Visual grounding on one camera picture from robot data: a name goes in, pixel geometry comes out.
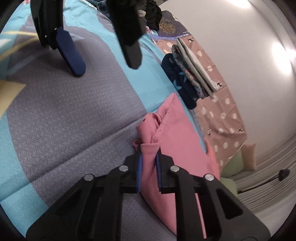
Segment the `beige cushion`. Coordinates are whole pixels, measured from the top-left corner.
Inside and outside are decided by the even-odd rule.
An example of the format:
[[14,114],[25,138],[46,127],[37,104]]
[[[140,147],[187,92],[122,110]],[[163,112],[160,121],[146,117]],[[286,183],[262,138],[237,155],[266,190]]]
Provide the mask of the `beige cushion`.
[[255,171],[256,170],[256,144],[243,145],[241,148],[241,154],[244,163],[244,170]]

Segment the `near green cushion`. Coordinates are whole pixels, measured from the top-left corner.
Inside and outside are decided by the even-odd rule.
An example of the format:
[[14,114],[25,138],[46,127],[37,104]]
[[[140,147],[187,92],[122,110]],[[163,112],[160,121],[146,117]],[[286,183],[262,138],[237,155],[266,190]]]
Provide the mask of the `near green cushion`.
[[238,190],[237,190],[237,186],[236,183],[229,178],[220,178],[220,182],[234,195],[234,196],[238,196]]

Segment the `black floor lamp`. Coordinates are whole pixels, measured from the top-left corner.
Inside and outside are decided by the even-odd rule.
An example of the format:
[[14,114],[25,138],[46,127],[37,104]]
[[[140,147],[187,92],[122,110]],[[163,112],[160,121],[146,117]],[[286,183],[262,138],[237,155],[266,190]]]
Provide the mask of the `black floor lamp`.
[[273,178],[270,178],[269,180],[267,180],[267,181],[265,181],[263,183],[260,183],[260,184],[258,184],[256,186],[253,186],[253,187],[250,187],[250,188],[247,188],[247,189],[243,189],[243,190],[238,190],[237,193],[241,194],[241,193],[245,193],[245,192],[257,189],[257,188],[262,187],[262,186],[264,186],[266,184],[269,184],[270,182],[272,182],[274,180],[278,180],[278,181],[281,182],[281,181],[285,180],[285,178],[287,178],[289,176],[289,174],[290,174],[289,169],[281,169],[279,171],[279,173],[276,176],[274,176]]

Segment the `far green cushion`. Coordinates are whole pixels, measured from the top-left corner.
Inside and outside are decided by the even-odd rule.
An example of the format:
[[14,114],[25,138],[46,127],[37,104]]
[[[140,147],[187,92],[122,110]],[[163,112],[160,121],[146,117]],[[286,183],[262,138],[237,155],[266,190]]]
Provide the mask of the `far green cushion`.
[[244,169],[243,157],[239,150],[222,169],[221,177],[228,178],[238,174]]

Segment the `folded dark navy garment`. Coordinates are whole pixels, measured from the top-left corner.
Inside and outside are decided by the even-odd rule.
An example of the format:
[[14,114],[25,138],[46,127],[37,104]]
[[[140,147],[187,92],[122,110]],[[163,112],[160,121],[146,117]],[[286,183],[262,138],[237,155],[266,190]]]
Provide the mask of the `folded dark navy garment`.
[[194,109],[197,106],[198,94],[185,73],[177,65],[173,54],[165,54],[161,63],[162,69],[174,85],[183,102],[188,109]]

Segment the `folded cream garment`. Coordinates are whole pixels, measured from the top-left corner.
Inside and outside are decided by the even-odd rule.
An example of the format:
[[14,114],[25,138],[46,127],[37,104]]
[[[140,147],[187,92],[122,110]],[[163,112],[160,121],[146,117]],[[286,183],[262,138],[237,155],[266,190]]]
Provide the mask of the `folded cream garment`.
[[176,40],[177,46],[182,53],[184,61],[187,63],[187,66],[191,72],[195,75],[197,80],[203,85],[204,89],[208,94],[214,98],[214,93],[218,91],[219,87],[216,82],[214,82],[211,77],[208,75],[206,70],[203,68],[199,59],[194,55],[193,51],[185,44],[185,42],[178,38]]

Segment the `large pink garment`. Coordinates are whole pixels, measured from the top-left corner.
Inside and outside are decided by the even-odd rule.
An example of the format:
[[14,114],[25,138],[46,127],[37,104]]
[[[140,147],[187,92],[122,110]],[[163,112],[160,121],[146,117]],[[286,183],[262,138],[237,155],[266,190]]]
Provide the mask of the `large pink garment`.
[[156,113],[148,113],[137,126],[139,137],[133,145],[143,156],[140,192],[153,212],[173,233],[177,232],[174,194],[158,189],[155,157],[159,149],[173,158],[175,165],[202,177],[213,174],[210,158],[200,146],[200,139],[189,121],[176,93],[171,94]]

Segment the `brown polka dot pillowcase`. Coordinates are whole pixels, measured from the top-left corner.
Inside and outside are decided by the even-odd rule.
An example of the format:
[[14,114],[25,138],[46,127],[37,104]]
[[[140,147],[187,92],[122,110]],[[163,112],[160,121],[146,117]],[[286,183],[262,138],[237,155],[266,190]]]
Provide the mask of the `brown polka dot pillowcase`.
[[247,140],[246,129],[230,89],[216,65],[192,35],[183,36],[182,40],[219,87],[214,99],[207,97],[198,100],[194,112],[215,151],[220,169],[223,169]]

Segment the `green cushion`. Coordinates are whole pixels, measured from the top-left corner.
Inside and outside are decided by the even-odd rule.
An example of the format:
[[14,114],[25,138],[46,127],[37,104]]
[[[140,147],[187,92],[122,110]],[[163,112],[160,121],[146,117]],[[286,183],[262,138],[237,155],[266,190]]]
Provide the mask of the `green cushion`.
[[239,150],[222,169],[221,177],[228,178],[238,174],[244,169],[243,157]]
[[220,178],[220,182],[234,195],[234,196],[238,196],[238,190],[237,190],[237,186],[236,183],[229,178]]

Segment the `grey pleated curtain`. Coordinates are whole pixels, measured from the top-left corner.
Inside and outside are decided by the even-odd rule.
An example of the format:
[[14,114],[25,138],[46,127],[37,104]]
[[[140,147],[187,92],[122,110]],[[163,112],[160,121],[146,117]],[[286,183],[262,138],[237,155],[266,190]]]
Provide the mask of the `grey pleated curtain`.
[[295,135],[257,158],[255,171],[244,171],[233,179],[238,190],[247,189],[289,169],[285,180],[274,180],[257,189],[238,194],[239,200],[252,211],[274,235],[295,206]]

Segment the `folded coral cloth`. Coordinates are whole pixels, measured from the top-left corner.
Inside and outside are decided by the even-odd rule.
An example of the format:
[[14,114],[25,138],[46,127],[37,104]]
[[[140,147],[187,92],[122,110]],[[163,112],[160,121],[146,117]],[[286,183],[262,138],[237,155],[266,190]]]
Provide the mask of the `folded coral cloth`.
[[208,139],[204,137],[204,142],[206,144],[206,149],[207,149],[207,156],[210,158],[210,165],[213,170],[213,175],[219,180],[220,179],[220,169],[219,169],[219,164],[217,163],[216,160],[216,155],[215,151],[210,145]]

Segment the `blue grey patterned bedspread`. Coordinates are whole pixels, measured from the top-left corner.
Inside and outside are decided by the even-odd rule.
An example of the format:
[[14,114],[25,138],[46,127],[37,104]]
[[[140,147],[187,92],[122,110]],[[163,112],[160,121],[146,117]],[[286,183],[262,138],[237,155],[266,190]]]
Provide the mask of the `blue grey patterned bedspread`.
[[106,17],[81,1],[63,8],[86,64],[81,77],[34,39],[28,3],[13,8],[1,32],[1,79],[25,86],[1,118],[1,207],[19,240],[85,174],[107,174],[133,154],[137,125],[175,92],[149,35],[133,70]]

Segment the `folded floral grey garment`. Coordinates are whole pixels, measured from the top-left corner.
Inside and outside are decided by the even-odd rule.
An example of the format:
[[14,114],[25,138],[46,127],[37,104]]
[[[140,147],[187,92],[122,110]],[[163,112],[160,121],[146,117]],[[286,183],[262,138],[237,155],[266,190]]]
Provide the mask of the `folded floral grey garment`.
[[182,57],[182,53],[181,53],[180,49],[178,48],[177,44],[174,44],[171,47],[171,51],[172,51],[175,62],[181,68],[181,70],[185,73],[185,75],[190,80],[193,87],[196,89],[197,94],[199,96],[198,98],[204,99],[206,97],[210,97],[208,92],[204,89],[203,85],[201,85],[199,80],[197,80],[195,75],[191,72],[191,70],[187,66],[187,63],[184,61],[184,58]]

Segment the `black clothes heap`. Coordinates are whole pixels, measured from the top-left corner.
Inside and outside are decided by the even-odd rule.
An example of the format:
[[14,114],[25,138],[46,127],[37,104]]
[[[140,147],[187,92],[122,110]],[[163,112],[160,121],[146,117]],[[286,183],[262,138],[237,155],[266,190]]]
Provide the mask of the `black clothes heap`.
[[162,19],[162,11],[157,3],[153,0],[145,1],[144,11],[146,24],[151,30],[159,31],[159,24]]

